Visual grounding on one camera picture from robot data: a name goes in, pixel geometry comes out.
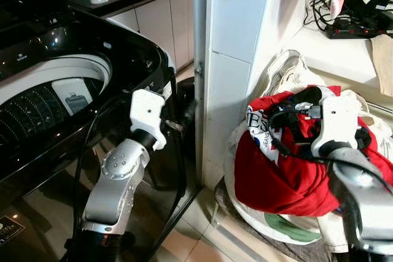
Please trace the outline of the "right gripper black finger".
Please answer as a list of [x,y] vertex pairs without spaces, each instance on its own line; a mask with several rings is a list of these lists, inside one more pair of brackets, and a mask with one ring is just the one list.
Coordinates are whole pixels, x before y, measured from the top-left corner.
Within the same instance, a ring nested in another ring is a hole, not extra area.
[[319,118],[306,115],[305,110],[295,110],[293,107],[284,107],[270,113],[270,127],[288,130],[295,144],[311,144],[318,132]]
[[356,142],[357,149],[361,150],[362,153],[367,153],[368,148],[373,147],[373,133],[366,125],[361,124],[356,129]]

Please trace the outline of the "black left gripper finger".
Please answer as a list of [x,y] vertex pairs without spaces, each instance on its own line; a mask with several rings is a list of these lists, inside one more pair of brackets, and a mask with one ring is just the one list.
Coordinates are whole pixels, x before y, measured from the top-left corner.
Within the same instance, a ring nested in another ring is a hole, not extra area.
[[181,125],[192,125],[196,118],[196,99],[179,102],[179,123]]

